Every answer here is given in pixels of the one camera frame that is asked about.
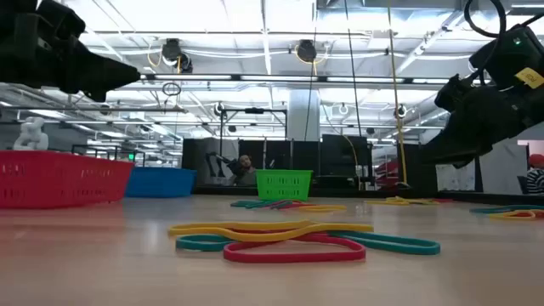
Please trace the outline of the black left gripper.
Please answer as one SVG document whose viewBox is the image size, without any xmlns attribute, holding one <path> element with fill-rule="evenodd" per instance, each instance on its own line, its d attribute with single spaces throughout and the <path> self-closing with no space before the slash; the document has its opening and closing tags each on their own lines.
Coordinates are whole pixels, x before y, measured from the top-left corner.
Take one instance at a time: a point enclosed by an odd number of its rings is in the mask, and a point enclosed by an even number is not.
<svg viewBox="0 0 544 306">
<path fill-rule="evenodd" d="M 84 30 L 75 11 L 55 0 L 0 0 L 0 82 L 105 102 L 108 91 L 140 79 L 131 65 L 84 52 Z"/>
</svg>

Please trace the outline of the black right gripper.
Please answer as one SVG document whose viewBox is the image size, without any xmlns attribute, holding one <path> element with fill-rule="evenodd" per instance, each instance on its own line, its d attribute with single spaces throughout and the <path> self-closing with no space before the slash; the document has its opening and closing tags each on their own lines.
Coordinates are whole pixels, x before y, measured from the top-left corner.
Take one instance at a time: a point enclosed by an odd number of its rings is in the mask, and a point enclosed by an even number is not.
<svg viewBox="0 0 544 306">
<path fill-rule="evenodd" d="M 475 76 L 455 75 L 434 103 L 450 113 L 446 128 L 420 148 L 423 163 L 465 167 L 493 145 L 544 121 L 544 85 L 515 75 L 525 67 L 544 77 L 544 45 L 527 25 L 515 25 L 469 58 Z"/>
</svg>

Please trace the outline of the white patterned cloth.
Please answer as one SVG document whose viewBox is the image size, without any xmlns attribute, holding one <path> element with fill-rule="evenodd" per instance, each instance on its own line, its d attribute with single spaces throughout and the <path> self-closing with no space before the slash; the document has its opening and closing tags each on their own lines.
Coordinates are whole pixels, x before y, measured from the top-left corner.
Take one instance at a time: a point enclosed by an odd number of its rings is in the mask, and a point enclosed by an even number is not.
<svg viewBox="0 0 544 306">
<path fill-rule="evenodd" d="M 435 169 L 438 191 L 475 191 L 475 164 L 473 162 L 459 169 L 452 165 L 436 165 Z"/>
</svg>

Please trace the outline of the black partition panel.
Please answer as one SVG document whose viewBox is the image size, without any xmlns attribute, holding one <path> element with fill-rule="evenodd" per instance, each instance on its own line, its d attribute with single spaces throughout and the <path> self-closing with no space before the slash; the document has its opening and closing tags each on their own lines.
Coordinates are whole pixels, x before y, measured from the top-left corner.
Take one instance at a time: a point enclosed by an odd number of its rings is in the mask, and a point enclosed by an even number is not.
<svg viewBox="0 0 544 306">
<path fill-rule="evenodd" d="M 248 156 L 256 169 L 320 171 L 317 142 L 287 140 L 240 140 L 240 156 Z"/>
<path fill-rule="evenodd" d="M 436 167 L 422 162 L 419 144 L 404 144 L 407 184 L 416 192 L 433 194 L 438 191 Z"/>
</svg>

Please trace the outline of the person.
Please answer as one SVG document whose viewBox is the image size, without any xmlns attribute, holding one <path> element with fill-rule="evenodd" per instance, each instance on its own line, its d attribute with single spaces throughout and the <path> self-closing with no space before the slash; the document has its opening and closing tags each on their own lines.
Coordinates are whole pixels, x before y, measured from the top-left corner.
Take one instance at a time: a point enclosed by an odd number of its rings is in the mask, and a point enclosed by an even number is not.
<svg viewBox="0 0 544 306">
<path fill-rule="evenodd" d="M 530 170 L 526 175 L 526 188 L 529 194 L 544 194 L 544 155 L 529 157 Z"/>
<path fill-rule="evenodd" d="M 231 170 L 230 182 L 234 186 L 254 186 L 256 184 L 256 168 L 248 155 L 242 155 Z"/>
</svg>

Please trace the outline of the red bin rack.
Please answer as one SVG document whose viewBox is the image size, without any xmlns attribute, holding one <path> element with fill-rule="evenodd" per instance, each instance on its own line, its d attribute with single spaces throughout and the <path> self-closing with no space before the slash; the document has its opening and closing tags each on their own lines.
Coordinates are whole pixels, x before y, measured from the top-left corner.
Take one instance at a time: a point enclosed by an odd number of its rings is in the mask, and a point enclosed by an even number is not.
<svg viewBox="0 0 544 306">
<path fill-rule="evenodd" d="M 394 190 L 399 182 L 399 163 L 392 159 L 374 169 L 375 184 L 379 190 Z"/>
</svg>

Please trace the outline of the red plastic basket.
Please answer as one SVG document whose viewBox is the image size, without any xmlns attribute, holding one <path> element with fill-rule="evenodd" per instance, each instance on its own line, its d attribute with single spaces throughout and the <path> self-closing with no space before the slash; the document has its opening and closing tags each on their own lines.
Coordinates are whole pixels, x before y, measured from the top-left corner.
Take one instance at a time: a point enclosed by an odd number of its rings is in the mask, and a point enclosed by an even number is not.
<svg viewBox="0 0 544 306">
<path fill-rule="evenodd" d="M 0 208 L 49 209 L 119 201 L 133 164 L 49 150 L 0 151 Z"/>
</svg>

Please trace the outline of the blue plastic basket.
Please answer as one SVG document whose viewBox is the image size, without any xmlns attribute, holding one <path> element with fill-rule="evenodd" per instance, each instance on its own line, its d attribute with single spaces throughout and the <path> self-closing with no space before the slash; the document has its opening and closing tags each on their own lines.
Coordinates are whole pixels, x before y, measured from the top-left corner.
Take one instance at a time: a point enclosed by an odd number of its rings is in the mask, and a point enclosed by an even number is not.
<svg viewBox="0 0 544 306">
<path fill-rule="evenodd" d="M 126 197 L 176 198 L 192 194 L 196 171 L 170 167 L 135 167 L 129 177 Z"/>
</svg>

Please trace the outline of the dark partition panel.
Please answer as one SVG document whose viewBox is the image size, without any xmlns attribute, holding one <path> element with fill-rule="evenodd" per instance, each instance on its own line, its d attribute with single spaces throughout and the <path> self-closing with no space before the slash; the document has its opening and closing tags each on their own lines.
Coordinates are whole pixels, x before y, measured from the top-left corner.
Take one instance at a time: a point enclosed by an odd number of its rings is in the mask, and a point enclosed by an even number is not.
<svg viewBox="0 0 544 306">
<path fill-rule="evenodd" d="M 232 172 L 228 168 L 239 156 L 237 140 L 185 139 L 182 168 L 195 170 L 197 185 L 229 185 Z"/>
</svg>

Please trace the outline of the black tall cabinet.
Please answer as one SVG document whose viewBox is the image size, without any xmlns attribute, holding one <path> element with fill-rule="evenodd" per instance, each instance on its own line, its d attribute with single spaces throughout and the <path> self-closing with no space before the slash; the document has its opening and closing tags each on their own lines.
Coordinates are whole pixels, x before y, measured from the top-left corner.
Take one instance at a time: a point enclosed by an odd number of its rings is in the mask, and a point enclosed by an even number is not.
<svg viewBox="0 0 544 306">
<path fill-rule="evenodd" d="M 371 144 L 367 137 L 323 134 L 320 142 L 320 176 L 347 179 L 355 188 L 374 184 Z"/>
</svg>

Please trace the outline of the white building column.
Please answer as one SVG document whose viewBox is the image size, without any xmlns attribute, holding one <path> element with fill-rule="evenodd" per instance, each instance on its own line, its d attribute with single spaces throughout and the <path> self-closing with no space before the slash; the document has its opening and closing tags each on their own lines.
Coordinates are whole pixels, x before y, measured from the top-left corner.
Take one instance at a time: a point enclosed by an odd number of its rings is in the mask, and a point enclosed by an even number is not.
<svg viewBox="0 0 544 306">
<path fill-rule="evenodd" d="M 295 141 L 320 139 L 320 96 L 317 90 L 290 91 L 287 107 L 287 137 Z"/>
</svg>

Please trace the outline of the long ceiling light strip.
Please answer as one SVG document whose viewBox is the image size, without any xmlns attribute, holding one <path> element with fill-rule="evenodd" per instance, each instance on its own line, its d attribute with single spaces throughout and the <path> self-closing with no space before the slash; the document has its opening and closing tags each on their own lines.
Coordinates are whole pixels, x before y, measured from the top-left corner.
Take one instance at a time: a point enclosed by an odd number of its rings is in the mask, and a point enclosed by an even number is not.
<svg viewBox="0 0 544 306">
<path fill-rule="evenodd" d="M 141 74 L 141 81 L 232 81 L 232 82 L 357 82 L 357 83 L 398 83 L 446 84 L 448 78 L 395 78 L 368 76 L 282 76 L 282 75 L 219 75 L 219 74 Z"/>
</svg>

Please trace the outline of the green plastic basket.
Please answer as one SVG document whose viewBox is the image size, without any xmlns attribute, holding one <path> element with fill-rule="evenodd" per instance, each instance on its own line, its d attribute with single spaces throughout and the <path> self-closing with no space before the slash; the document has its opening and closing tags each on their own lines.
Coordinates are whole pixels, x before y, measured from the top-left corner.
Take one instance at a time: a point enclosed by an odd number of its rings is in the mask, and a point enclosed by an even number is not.
<svg viewBox="0 0 544 306">
<path fill-rule="evenodd" d="M 258 198 L 306 201 L 312 174 L 311 170 L 257 169 Z"/>
</svg>

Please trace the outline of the black metal rack frame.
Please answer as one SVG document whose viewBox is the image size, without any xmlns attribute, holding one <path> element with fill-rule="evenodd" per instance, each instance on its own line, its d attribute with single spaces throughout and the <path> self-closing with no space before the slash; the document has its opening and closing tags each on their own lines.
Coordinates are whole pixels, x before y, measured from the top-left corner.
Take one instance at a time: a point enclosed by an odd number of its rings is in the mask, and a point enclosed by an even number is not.
<svg viewBox="0 0 544 306">
<path fill-rule="evenodd" d="M 71 147 L 71 154 L 111 161 L 132 162 L 136 167 L 144 167 L 147 162 L 147 155 L 142 150 L 127 149 L 120 145 L 74 144 Z M 133 161 L 128 160 L 128 154 L 134 154 Z"/>
</svg>

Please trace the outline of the black aluminium table frame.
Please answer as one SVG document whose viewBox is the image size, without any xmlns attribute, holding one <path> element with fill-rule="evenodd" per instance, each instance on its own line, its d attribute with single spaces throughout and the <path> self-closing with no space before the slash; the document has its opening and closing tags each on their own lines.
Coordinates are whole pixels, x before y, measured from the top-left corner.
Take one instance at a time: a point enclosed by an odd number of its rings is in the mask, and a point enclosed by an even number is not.
<svg viewBox="0 0 544 306">
<path fill-rule="evenodd" d="M 257 188 L 230 187 L 202 185 L 196 186 L 193 190 L 195 195 L 207 196 L 257 196 Z M 386 198 L 400 196 L 404 198 L 436 198 L 447 199 L 460 202 L 471 202 L 476 204 L 489 205 L 536 205 L 544 207 L 544 195 L 500 195 L 485 194 L 473 191 L 437 191 L 420 192 L 416 190 L 340 190 L 340 189 L 320 189 L 311 188 L 309 197 L 327 197 L 327 198 Z"/>
</svg>

